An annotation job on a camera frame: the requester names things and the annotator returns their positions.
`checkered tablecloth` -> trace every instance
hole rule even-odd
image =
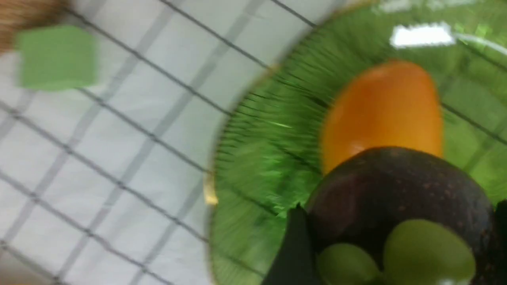
[[[0,285],[210,284],[202,177],[244,89],[341,0],[75,0],[98,85],[0,57]]]

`orange fruit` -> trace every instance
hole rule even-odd
[[[329,110],[320,138],[323,172],[374,147],[405,147],[441,157],[442,136],[431,76],[411,62],[387,62],[360,74]]]

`gray grid line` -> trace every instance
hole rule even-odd
[[[247,58],[251,59],[252,61],[256,62],[260,66],[262,66],[262,67],[269,67],[266,63],[264,63],[260,59],[256,58],[255,56],[253,56],[250,53],[246,52],[242,48],[240,48],[237,45],[233,44],[230,40],[227,39],[227,36],[226,37],[221,36],[220,34],[218,34],[217,32],[215,32],[213,29],[211,29],[210,27],[208,27],[205,24],[203,24],[201,21],[197,20],[196,18],[194,18],[193,16],[191,16],[187,12],[183,11],[182,9],[180,9],[174,3],[171,3],[168,0],[158,0],[158,1],[160,1],[160,2],[162,2],[164,4],[166,4],[166,5],[168,5],[171,9],[175,10],[176,12],[178,12],[180,15],[182,15],[186,19],[188,19],[191,22],[193,22],[194,24],[198,25],[200,28],[202,28],[203,30],[207,31],[208,33],[210,33],[211,35],[213,35],[215,38],[217,38],[221,42],[225,43],[230,48],[234,49],[235,51],[239,52],[240,54],[244,55],[245,57],[247,57]]]
[[[24,124],[25,126],[29,127],[30,129],[32,129],[33,131],[35,131],[37,134],[39,134],[40,136],[44,137],[46,140],[48,140],[49,142],[53,143],[54,145],[56,145],[57,147],[61,148],[61,149],[64,149],[65,151],[67,151],[67,153],[71,156],[73,156],[74,158],[76,158],[78,161],[82,162],[83,164],[85,164],[86,166],[88,166],[89,168],[93,169],[95,172],[97,172],[100,176],[104,177],[105,179],[109,180],[110,182],[112,182],[114,185],[116,186],[119,186],[121,188],[123,188],[125,191],[127,191],[128,193],[134,195],[135,197],[137,197],[141,202],[145,203],[148,207],[150,208],[153,208],[155,211],[157,211],[158,213],[160,213],[161,215],[165,216],[167,219],[179,224],[180,226],[184,227],[190,234],[194,235],[196,238],[199,238],[199,239],[202,239],[202,240],[206,240],[205,237],[202,237],[201,235],[199,235],[196,231],[194,231],[191,227],[189,227],[188,225],[185,225],[184,223],[176,220],[174,218],[174,216],[170,215],[166,210],[156,206],[153,204],[153,202],[151,200],[149,200],[148,198],[146,198],[145,196],[139,194],[138,192],[136,192],[135,190],[133,190],[132,188],[124,185],[122,183],[122,181],[118,180],[117,178],[115,178],[114,176],[112,176],[111,174],[107,173],[105,170],[103,170],[100,166],[98,166],[97,164],[95,164],[94,162],[92,162],[91,160],[89,160],[88,158],[84,157],[83,155],[77,153],[76,151],[74,151],[72,148],[70,148],[67,144],[59,141],[57,138],[55,138],[53,135],[51,135],[50,133],[48,133],[47,131],[45,131],[44,129],[42,129],[41,127],[39,127],[37,124],[35,124],[34,122],[32,122],[31,120],[23,117],[23,116],[20,116],[19,114],[16,114],[16,111],[14,109],[11,109],[10,107],[8,107],[4,102],[2,102],[0,100],[0,110],[4,110],[8,113],[10,113],[17,121],[19,121],[20,123]]]
[[[29,268],[31,271],[37,273],[38,275],[51,280],[53,278],[53,274],[48,272],[46,269],[42,268],[38,264],[34,263],[30,258],[26,257],[20,251],[15,249],[12,246],[9,246],[7,242],[0,239],[0,250],[9,253],[12,257],[14,257],[18,262]]]
[[[20,113],[24,113],[30,107],[34,94],[35,93],[32,91],[23,91],[23,95],[18,99],[15,108],[19,110]],[[7,118],[2,121],[0,124],[0,141],[9,134],[15,124],[16,120],[14,120],[12,116],[7,116]]]
[[[287,12],[289,12],[290,14],[292,14],[293,16],[299,18],[301,21],[305,22],[310,27],[314,28],[314,27],[317,26],[314,22],[312,22],[309,19],[305,18],[303,15],[299,14],[294,9],[292,9],[291,7],[285,5],[284,3],[280,2],[279,0],[271,0],[271,2],[277,4],[278,6],[280,6],[280,8],[286,10]]]
[[[120,259],[123,259],[124,261],[128,262],[128,263],[131,263],[133,265],[136,265],[136,266],[142,266],[141,263],[135,261],[134,259],[132,259],[131,257],[125,255],[124,253],[122,252],[119,252],[117,250],[115,250],[107,240],[103,239],[102,237],[94,234],[93,232],[91,232],[89,229],[79,225],[77,222],[75,222],[72,218],[70,218],[69,216],[67,216],[66,214],[60,212],[59,210],[55,209],[53,206],[51,206],[51,204],[49,204],[48,202],[46,202],[44,199],[42,199],[41,197],[37,196],[37,194],[31,192],[29,189],[27,189],[25,186],[23,186],[19,181],[15,180],[14,178],[8,176],[7,174],[5,174],[3,171],[0,170],[0,180],[2,181],[5,181],[6,183],[8,183],[9,185],[11,185],[16,191],[20,192],[21,194],[25,195],[29,200],[28,202],[32,203],[33,205],[39,205],[40,207],[42,207],[44,210],[46,210],[47,212],[51,213],[52,215],[54,215],[56,218],[59,218],[61,219],[62,221],[64,221],[65,223],[67,223],[68,225],[70,225],[71,227],[75,228],[76,230],[80,231],[80,232],[83,232],[85,234],[87,234],[88,236],[90,236],[91,238],[93,238],[95,241],[97,241],[107,252],[110,252],[112,254],[114,254],[115,256],[119,257]],[[7,245],[8,242],[5,241],[5,240],[2,240],[2,242]],[[163,278],[159,277],[157,274],[155,274],[154,272],[151,272],[149,270],[146,270],[145,272],[146,274],[150,275],[150,276],[153,276],[154,278],[156,279],[159,279],[159,280],[163,280],[165,281],[164,283],[167,284],[167,285],[174,285],[166,280],[164,280]],[[52,275],[52,279],[54,280],[54,283],[55,284],[59,284],[61,283],[61,278],[59,276],[53,276]]]
[[[176,214],[176,218],[182,221],[187,214],[190,212],[192,207],[195,205],[197,200],[202,194],[202,180],[199,181],[197,186],[193,189],[193,191],[190,193],[190,195],[186,198],[186,200],[183,203],[183,206],[180,208],[178,213]],[[178,228],[178,225],[176,224],[170,224],[166,227],[160,238],[157,240],[155,245],[152,247],[148,255],[145,257],[145,259],[142,262],[142,266],[140,267],[139,271],[136,273],[134,278],[129,282],[129,285],[137,285],[144,274],[147,271],[147,268],[149,265],[153,262],[153,260],[161,253],[161,250],[166,245],[168,240],[171,238],[173,233]]]
[[[165,27],[167,24],[170,11],[168,9],[164,9],[160,12],[152,26],[148,29],[148,31],[144,34],[144,36],[139,41],[138,50],[145,52],[145,49],[151,45],[154,40],[156,39],[156,36],[161,32],[161,30]],[[125,82],[126,78],[130,75],[130,73],[134,70],[135,66],[137,65],[138,60],[135,56],[129,57],[125,63],[123,64],[122,68],[118,71],[117,75],[123,75],[118,77],[113,77],[117,80],[112,80],[110,84],[108,85],[108,88],[103,96],[103,100],[108,100],[112,98],[116,92],[120,89],[121,84]],[[82,117],[81,121],[77,124],[77,127],[74,129],[73,135],[69,142],[67,143],[67,147],[69,149],[75,148],[82,138],[84,138],[84,135],[86,134],[86,131],[90,128],[92,122],[97,118],[99,112],[100,112],[101,106],[100,105],[94,105],[92,106],[88,112]],[[68,149],[63,149],[62,152],[60,152],[56,158],[56,160],[51,165],[50,169],[45,173],[42,180],[38,183],[36,186],[34,193],[38,195],[42,195],[47,188],[50,186],[54,178],[56,177],[57,173],[60,171],[60,169],[65,164],[66,160],[69,158],[69,151]],[[31,214],[31,211],[33,210],[35,204],[32,203],[26,203],[25,207],[23,207],[23,211],[19,215],[19,217],[16,219],[16,221],[13,223],[13,225],[9,228],[7,233],[5,234],[4,240],[6,242],[10,242],[16,234],[19,232],[23,224],[27,221],[29,215]]]
[[[160,13],[159,17],[157,17],[157,20],[154,22],[152,27],[148,30],[148,32],[145,34],[145,36],[142,37],[142,39],[140,40],[139,46],[143,46],[145,41],[152,43],[155,40],[155,39],[148,38],[147,35],[150,33],[151,30],[154,30],[155,28],[158,27],[158,26],[156,26],[156,23],[158,21],[160,21],[160,19],[163,18],[162,16],[165,15],[164,12],[165,11],[162,11]],[[134,69],[134,67],[137,64],[137,60],[134,56],[132,56],[130,58],[132,58],[134,60],[133,64],[131,64],[130,70],[126,73],[126,75],[123,78],[119,78],[117,81],[112,80],[111,84],[109,85],[108,90],[105,92],[106,94],[102,97],[107,98],[107,99],[111,98],[115,94],[115,92],[120,88],[121,83],[123,83],[125,81],[125,79],[128,77],[128,75],[132,72],[132,70]],[[127,59],[126,63],[124,64],[124,67],[127,66],[127,68],[125,68],[125,69],[128,69],[128,67],[129,67],[128,62],[129,62],[129,60]],[[99,114],[100,109],[101,109],[101,107],[99,105],[94,105],[82,117],[81,121],[77,124],[77,127],[75,128],[71,139],[67,143],[69,148],[71,148],[71,149],[75,148],[79,144],[80,140],[82,138],[84,138],[86,131],[89,129],[92,122],[95,120],[95,118]],[[63,165],[67,159],[68,159],[68,152],[66,150],[63,150],[62,152],[60,152],[58,154],[56,160],[51,165],[50,169],[45,173],[45,175],[43,176],[41,181],[37,184],[37,186],[34,190],[35,193],[42,195],[42,193],[44,193],[47,190],[47,188],[52,183],[52,180],[54,179],[56,174],[60,171],[60,169],[63,167]],[[16,234],[19,232],[19,229],[26,222],[31,211],[33,210],[33,205],[31,203],[27,203],[23,209],[24,209],[24,211],[19,215],[19,217],[14,222],[14,224],[9,228],[9,230],[7,230],[7,233],[5,234],[4,240],[6,240],[7,242],[12,240],[16,236]]]

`green cube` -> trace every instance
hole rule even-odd
[[[93,85],[96,44],[92,35],[70,25],[23,31],[17,36],[21,53],[21,86],[59,91]]]

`wicker basket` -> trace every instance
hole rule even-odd
[[[13,48],[18,31],[56,23],[69,0],[0,0],[0,54]]]

